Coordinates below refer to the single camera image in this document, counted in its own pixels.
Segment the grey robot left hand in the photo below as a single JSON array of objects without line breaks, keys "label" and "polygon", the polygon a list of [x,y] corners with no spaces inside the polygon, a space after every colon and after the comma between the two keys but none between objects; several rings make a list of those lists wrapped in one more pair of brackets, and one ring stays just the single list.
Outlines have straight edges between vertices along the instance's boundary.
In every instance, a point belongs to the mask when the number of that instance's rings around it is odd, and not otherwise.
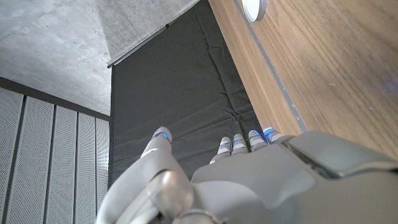
[{"label": "grey robot left hand", "polygon": [[268,127],[225,137],[192,177],[171,143],[167,128],[155,131],[97,223],[397,222],[397,161],[338,136]]}]

